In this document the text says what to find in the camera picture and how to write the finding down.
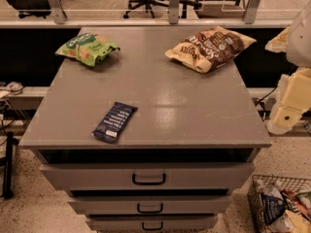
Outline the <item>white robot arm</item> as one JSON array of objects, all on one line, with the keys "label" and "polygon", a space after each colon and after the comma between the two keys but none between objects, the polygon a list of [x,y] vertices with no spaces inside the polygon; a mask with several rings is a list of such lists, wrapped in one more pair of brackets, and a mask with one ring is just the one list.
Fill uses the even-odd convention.
[{"label": "white robot arm", "polygon": [[289,75],[282,75],[276,102],[266,124],[275,135],[285,134],[311,109],[311,1],[295,17],[291,26],[270,40],[265,48],[284,52],[287,60],[297,67]]}]

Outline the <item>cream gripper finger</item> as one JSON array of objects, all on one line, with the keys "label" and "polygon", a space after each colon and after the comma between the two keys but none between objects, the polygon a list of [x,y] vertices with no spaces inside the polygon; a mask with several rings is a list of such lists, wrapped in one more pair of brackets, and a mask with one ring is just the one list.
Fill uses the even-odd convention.
[{"label": "cream gripper finger", "polygon": [[265,45],[265,49],[276,53],[285,52],[287,50],[289,31],[289,27],[285,28],[281,33]]}]

